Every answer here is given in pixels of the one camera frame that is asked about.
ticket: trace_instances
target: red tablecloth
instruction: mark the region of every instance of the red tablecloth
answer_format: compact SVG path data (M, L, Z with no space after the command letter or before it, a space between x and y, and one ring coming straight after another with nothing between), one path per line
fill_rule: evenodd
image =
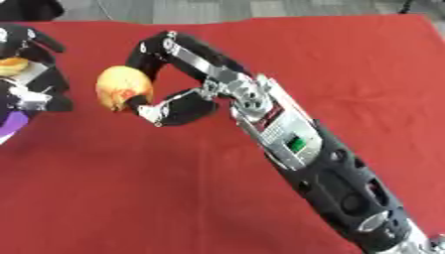
M285 184L226 107L155 128L96 102L96 77L165 29L275 77L427 233L445 231L445 47L422 17L35 26L67 45L59 60L76 106L41 114L0 146L0 253L359 253ZM158 81L158 97L196 85L172 67Z

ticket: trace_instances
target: robotic arm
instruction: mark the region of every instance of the robotic arm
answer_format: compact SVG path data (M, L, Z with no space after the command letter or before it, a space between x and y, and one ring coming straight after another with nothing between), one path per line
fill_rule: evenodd
M276 80L252 76L205 43L177 32L141 41L126 63L152 81L165 64L201 86L156 105L144 94L126 92L130 95L119 100L123 106L160 127L207 116L218 108L215 98L227 98L236 125L260 145L292 188L364 253L445 253L445 237L430 240L364 161L312 119Z
M10 58L19 58L27 64L18 73L0 75L0 126L6 111L30 111L33 114L31 111L72 109L71 101L62 96L68 85L47 49L62 53L65 47L34 28L0 24L0 67Z

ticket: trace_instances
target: cable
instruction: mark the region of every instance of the cable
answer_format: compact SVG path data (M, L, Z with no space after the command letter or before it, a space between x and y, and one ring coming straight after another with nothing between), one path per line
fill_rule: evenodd
M108 11L105 9L105 7L103 7L103 4L100 0L95 0L95 2L97 3L97 5L99 6L100 10L103 12L103 14L106 16L106 18L108 20L114 20L113 17L111 17L111 15L109 15Z

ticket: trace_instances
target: gray floor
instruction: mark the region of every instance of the gray floor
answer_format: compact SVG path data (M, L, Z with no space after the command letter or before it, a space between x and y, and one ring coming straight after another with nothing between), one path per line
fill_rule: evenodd
M396 13L404 0L61 0L61 20L121 20L142 24L203 24L251 17ZM445 35L445 3L417 0Z

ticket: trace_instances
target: purple object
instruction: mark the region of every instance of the purple object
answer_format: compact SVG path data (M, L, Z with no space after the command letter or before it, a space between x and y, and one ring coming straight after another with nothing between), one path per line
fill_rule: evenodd
M0 127L0 138L10 135L28 123L28 117L22 112L11 112L8 118Z

